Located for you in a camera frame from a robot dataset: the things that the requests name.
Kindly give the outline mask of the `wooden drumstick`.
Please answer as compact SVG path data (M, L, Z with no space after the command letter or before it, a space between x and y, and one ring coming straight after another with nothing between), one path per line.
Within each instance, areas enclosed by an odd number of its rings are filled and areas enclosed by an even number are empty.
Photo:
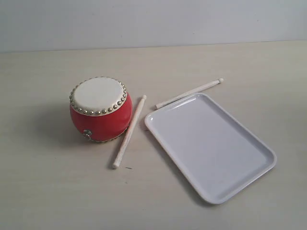
M189 95L191 95L193 93L202 92L202 91L204 91L206 89L209 89L209 88L212 88L212 87L214 87L214 86L216 86L218 84L222 84L223 82L224 82L224 79L223 78L219 78L219 79L211 81L211 82L209 82L207 84L201 85L201 86L199 86L197 88L194 88L194 89L189 90L187 92L184 92L184 93L182 93L180 95L177 95L174 98L171 98L171 99L169 99L167 101L163 101L161 103L156 104L154 106L155 110L160 109L160 108L162 108L162 107L164 107L166 105L169 105L169 104L171 104L171 103L173 103L175 101L178 101L179 99L187 97L187 96L189 96Z
M131 120L131 123L130 123L130 125L129 125L128 129L127 129L127 132L125 134L125 137L124 137L124 139L123 139L123 141L121 143L121 146L119 148L117 156L116 156L116 158L115 158L115 160L114 160L114 162L112 164L112 169L118 169L119 166L121 165L121 162L123 160L125 151L126 151L127 146L128 146L128 144L130 142L130 139L132 137L132 134L133 134L133 131L134 131L135 127L136 127L136 124L137 124L137 122L139 120L139 117L140 117L140 115L142 113L142 109L144 107L146 99L147 99L147 96L144 94L141 97L141 99L140 99L140 101L139 101L139 103L138 103L138 105L136 107L136 110L134 112L134 115L133 115L133 118Z

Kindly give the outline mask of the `small red drum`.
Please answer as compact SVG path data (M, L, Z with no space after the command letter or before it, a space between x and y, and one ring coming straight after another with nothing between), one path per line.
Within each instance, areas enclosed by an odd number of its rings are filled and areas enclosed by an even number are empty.
M123 82L95 77L76 85L69 96L71 120L88 140L107 142L122 135L132 117L132 101Z

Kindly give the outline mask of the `white plastic tray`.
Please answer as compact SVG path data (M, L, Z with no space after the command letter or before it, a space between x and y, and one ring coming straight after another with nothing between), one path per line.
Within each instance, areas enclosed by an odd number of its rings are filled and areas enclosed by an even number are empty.
M145 125L206 202L226 202L277 162L275 153L212 98L194 93L145 117Z

